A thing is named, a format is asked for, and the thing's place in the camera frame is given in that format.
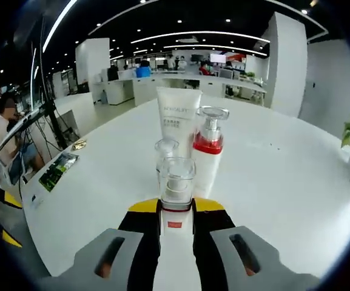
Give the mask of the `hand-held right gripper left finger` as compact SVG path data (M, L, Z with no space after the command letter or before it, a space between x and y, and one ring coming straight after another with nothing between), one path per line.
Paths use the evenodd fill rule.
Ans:
M160 201L130 207L117 229L107 229L77 251L73 265L51 278L52 290L152 290L160 256Z

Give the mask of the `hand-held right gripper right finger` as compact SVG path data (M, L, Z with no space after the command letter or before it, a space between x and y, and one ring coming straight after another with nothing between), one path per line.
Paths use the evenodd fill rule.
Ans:
M279 251L245 226L236 226L224 207L194 198L193 253L203 290L315 290L318 278L295 273Z

